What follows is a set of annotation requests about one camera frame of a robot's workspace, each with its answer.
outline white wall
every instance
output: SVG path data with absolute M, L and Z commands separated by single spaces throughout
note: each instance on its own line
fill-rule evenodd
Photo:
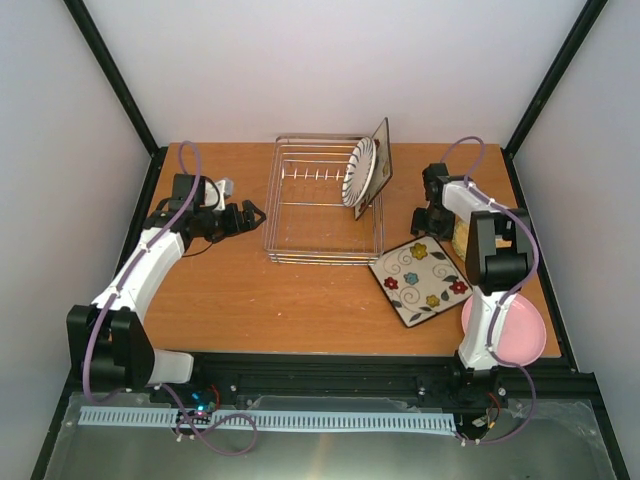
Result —
M 148 157 L 64 4 L 0 6 L 0 477 L 29 478 L 65 318 L 112 274 Z
M 584 0 L 87 0 L 162 143 L 506 143 Z
M 640 478 L 639 2 L 609 2 L 516 157 L 581 370 Z

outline metal dish rack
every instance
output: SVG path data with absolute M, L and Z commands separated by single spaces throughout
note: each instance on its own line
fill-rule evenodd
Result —
M 277 263 L 369 265 L 384 250 L 382 195 L 355 220 L 342 204 L 351 152 L 364 135 L 282 135 L 267 194 L 264 248 Z

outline floral square plate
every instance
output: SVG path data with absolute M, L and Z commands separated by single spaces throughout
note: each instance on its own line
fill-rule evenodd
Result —
M 369 267 L 407 327 L 414 327 L 471 296 L 471 287 L 431 237 L 405 243 Z

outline plate in dish rack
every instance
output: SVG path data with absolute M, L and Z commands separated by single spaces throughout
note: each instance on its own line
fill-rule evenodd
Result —
M 342 183 L 342 203 L 346 207 L 355 206 L 364 197 L 376 161 L 376 145 L 369 137 L 358 142 L 349 158 Z

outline robotic arm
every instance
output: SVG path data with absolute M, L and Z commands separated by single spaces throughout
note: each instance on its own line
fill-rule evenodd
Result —
M 462 176 L 450 176 L 444 163 L 429 165 L 422 176 L 429 206 L 416 209 L 411 233 L 424 232 L 440 240 L 451 240 L 456 215 L 469 224 L 465 268 L 473 286 L 473 304 L 467 333 L 457 355 L 465 373 L 472 378 L 485 375 L 498 365 L 492 352 L 500 343 L 515 294 L 510 295 L 502 306 L 498 302 L 531 270 L 532 246 L 526 234 L 510 218 L 472 193 L 473 182 L 467 184 Z M 509 211 L 530 228 L 526 210 Z M 511 246 L 496 247 L 497 237 L 510 241 Z M 497 309 L 499 312 L 492 326 Z
M 107 307 L 93 346 L 91 378 L 113 388 L 142 388 L 150 383 L 185 383 L 191 378 L 193 357 L 188 353 L 154 349 L 144 331 L 144 318 L 158 287 L 171 267 L 182 258 L 194 238 L 212 243 L 256 229 L 266 218 L 251 201 L 225 205 L 233 183 L 200 177 L 186 210 L 149 247 L 189 197 L 196 177 L 177 174 L 172 195 L 161 201 L 147 218 L 135 250 L 111 284 L 89 306 L 76 305 L 67 316 L 72 373 L 82 377 L 89 338 L 98 315 Z

